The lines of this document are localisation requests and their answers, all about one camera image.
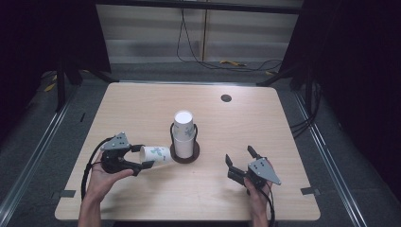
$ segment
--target table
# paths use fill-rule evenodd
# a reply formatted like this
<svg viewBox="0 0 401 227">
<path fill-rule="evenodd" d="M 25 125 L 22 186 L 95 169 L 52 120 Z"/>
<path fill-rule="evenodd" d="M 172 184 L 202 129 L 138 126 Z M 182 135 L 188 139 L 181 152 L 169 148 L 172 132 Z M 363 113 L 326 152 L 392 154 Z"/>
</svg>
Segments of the table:
<svg viewBox="0 0 401 227">
<path fill-rule="evenodd" d="M 222 95 L 232 100 L 225 102 Z M 77 193 L 61 198 L 56 218 L 78 219 L 83 170 L 100 141 L 124 131 L 131 144 L 169 147 L 169 127 L 179 110 L 194 115 L 200 157 L 191 164 L 156 166 L 117 182 L 101 203 L 103 219 L 249 220 L 246 189 L 227 178 L 225 164 L 229 154 L 235 166 L 247 169 L 253 160 L 248 145 L 269 158 L 282 181 L 272 187 L 276 219 L 320 217 L 314 196 L 300 190 L 310 184 L 274 89 L 112 83 L 65 187 Z M 139 153 L 128 153 L 126 159 L 139 162 Z"/>
</svg>

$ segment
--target brown coaster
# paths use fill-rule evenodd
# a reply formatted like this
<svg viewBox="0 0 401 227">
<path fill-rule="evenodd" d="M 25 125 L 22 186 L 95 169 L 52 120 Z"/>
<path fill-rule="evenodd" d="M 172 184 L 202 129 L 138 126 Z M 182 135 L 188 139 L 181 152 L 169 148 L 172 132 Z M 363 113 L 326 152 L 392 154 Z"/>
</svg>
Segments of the brown coaster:
<svg viewBox="0 0 401 227">
<path fill-rule="evenodd" d="M 174 148 L 174 144 L 172 144 L 170 146 L 170 153 L 171 153 L 171 158 L 176 161 L 179 164 L 190 164 L 192 162 L 194 162 L 195 160 L 198 159 L 198 157 L 200 156 L 201 153 L 201 148 L 200 145 L 198 144 L 198 142 L 195 141 L 194 144 L 194 153 L 192 154 L 191 157 L 189 158 L 180 158 L 179 156 L 177 156 L 176 152 L 175 152 L 175 148 Z"/>
</svg>

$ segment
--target light wood surface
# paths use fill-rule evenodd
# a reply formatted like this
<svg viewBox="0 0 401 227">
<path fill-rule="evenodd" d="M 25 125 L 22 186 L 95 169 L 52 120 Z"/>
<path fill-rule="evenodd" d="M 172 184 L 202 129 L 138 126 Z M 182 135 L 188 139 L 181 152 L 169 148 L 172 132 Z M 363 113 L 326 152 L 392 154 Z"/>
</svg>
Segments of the light wood surface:
<svg viewBox="0 0 401 227">
<path fill-rule="evenodd" d="M 231 102 L 220 97 L 230 95 Z M 192 164 L 171 163 L 143 170 L 117 182 L 101 203 L 101 216 L 115 220 L 248 220 L 245 187 L 227 178 L 225 154 L 246 170 L 251 145 L 268 157 L 282 181 L 272 187 L 276 219 L 314 220 L 320 211 L 276 91 L 272 88 L 112 83 L 97 111 L 65 187 L 56 218 L 78 219 L 83 170 L 97 144 L 124 131 L 131 144 L 171 145 L 174 113 L 188 110 L 199 129 L 200 157 Z M 138 162 L 139 153 L 128 153 Z"/>
</svg>

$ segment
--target gray floor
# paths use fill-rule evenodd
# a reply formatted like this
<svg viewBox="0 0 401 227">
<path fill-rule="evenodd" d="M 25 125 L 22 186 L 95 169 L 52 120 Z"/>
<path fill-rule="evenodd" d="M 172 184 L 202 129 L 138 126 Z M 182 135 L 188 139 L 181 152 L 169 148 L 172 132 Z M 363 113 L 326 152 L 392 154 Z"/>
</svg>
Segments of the gray floor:
<svg viewBox="0 0 401 227">
<path fill-rule="evenodd" d="M 112 77 L 138 81 L 192 81 L 256 83 L 268 79 L 264 72 L 238 73 L 210 70 L 196 63 L 113 64 Z M 33 178 L 19 201 L 8 226 L 76 226 L 74 221 L 59 221 L 54 212 L 58 204 L 57 192 L 64 189 L 77 160 L 80 148 L 96 115 L 107 83 L 84 73 L 84 81 L 71 97 L 71 104 L 54 135 L 44 157 L 35 169 Z M 289 125 L 303 119 L 295 95 L 289 90 L 290 79 L 281 79 L 272 87 L 282 102 Z M 48 79 L 38 89 L 26 110 L 26 115 L 10 132 L 0 149 L 0 200 L 4 201 L 14 182 L 23 171 L 30 156 L 41 140 L 57 106 L 57 91 L 44 92 Z M 387 185 L 357 151 L 345 131 L 339 127 L 330 106 L 322 100 L 316 123 L 333 159 L 346 181 L 367 226 L 401 226 L 401 206 Z M 320 190 L 317 202 L 321 218 L 316 221 L 278 221 L 278 226 L 354 226 L 333 184 L 327 167 L 309 131 L 296 140 L 306 174 L 313 188 Z M 206 223 L 186 222 L 134 222 L 105 226 L 203 226 Z M 214 226 L 245 226 L 246 223 L 207 223 Z"/>
</svg>

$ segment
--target paper cup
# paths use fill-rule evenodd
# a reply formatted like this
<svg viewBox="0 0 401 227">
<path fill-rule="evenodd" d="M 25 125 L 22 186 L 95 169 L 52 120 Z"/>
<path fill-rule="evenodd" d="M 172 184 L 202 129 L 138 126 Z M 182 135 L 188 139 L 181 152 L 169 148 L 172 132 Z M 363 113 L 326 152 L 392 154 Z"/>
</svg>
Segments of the paper cup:
<svg viewBox="0 0 401 227">
<path fill-rule="evenodd" d="M 174 137 L 174 149 L 178 157 L 186 159 L 194 154 L 194 137 L 187 141 L 181 141 Z"/>
<path fill-rule="evenodd" d="M 174 138 L 180 141 L 188 141 L 194 138 L 194 121 L 189 111 L 178 111 L 174 116 Z"/>
<path fill-rule="evenodd" d="M 166 147 L 142 146 L 139 152 L 141 162 L 154 161 L 155 166 L 171 163 L 170 149 Z"/>
</svg>

